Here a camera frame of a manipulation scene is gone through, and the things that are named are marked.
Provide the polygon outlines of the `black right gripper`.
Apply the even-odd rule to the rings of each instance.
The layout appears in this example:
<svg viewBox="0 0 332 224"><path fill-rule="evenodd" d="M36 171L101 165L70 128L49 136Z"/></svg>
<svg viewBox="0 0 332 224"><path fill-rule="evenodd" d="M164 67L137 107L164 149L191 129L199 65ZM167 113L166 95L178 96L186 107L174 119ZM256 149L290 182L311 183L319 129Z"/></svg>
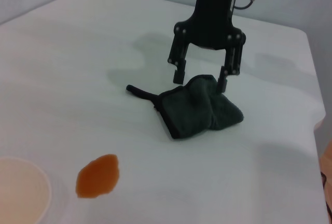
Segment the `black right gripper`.
<svg viewBox="0 0 332 224"><path fill-rule="evenodd" d="M225 92L227 76L239 75L244 33L232 24L232 0L196 0L191 17L174 26L168 62L176 66L173 82L183 84L189 44L226 50L225 64L217 81L217 92Z"/></svg>

